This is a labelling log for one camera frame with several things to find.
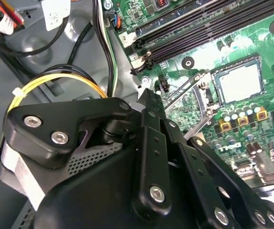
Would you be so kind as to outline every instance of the green wire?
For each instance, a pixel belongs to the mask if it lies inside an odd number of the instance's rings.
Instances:
[[[105,28],[105,32],[106,32],[106,37],[107,37],[107,42],[108,42],[108,45],[111,49],[111,56],[112,56],[112,61],[113,61],[113,67],[114,67],[114,81],[113,81],[113,95],[115,93],[115,90],[116,90],[116,82],[118,81],[118,67],[117,67],[117,61],[116,61],[116,58],[115,58],[115,55],[114,55],[114,49],[111,45],[111,42],[110,42],[110,39],[109,39],[109,34],[107,32],[107,29]]]

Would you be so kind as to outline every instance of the mesh grille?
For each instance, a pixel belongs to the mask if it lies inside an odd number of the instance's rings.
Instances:
[[[74,153],[67,165],[69,176],[83,171],[85,168],[121,150],[121,148],[122,144],[113,143],[109,146],[95,146],[82,153]],[[29,229],[34,215],[34,208],[30,201],[27,201],[11,229]]]
[[[82,154],[73,155],[68,163],[69,176],[73,176],[74,174],[77,174],[85,168],[90,167],[98,161],[106,158],[112,153],[119,151],[121,147],[122,144],[119,143],[114,143],[108,147],[95,146]]]
[[[28,229],[31,225],[34,215],[35,215],[35,210],[32,206],[30,206],[29,210],[27,211],[27,214],[25,215],[18,229]]]

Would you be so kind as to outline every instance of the white wire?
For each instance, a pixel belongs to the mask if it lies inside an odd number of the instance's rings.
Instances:
[[[103,8],[102,8],[102,3],[101,1],[98,0],[98,9],[99,9],[99,24],[100,24],[100,28],[103,34],[103,38],[107,44],[107,47],[109,49],[109,52],[111,53],[112,57],[113,57],[113,65],[114,65],[114,86],[113,86],[113,91],[112,91],[112,96],[115,96],[115,91],[117,88],[117,83],[118,83],[118,67],[117,67],[117,63],[116,63],[116,57],[114,56],[113,53],[113,49],[111,47],[110,44],[110,40],[108,39],[108,34],[105,28],[105,24],[104,24],[104,17],[103,17]]]

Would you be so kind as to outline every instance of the cpu socket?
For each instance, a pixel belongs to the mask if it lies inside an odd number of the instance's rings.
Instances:
[[[214,69],[211,76],[223,105],[249,99],[263,92],[261,59],[258,54]]]

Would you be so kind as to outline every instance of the motherboard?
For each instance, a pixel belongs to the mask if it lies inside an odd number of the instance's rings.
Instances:
[[[250,186],[274,184],[274,0],[112,2],[140,90]]]

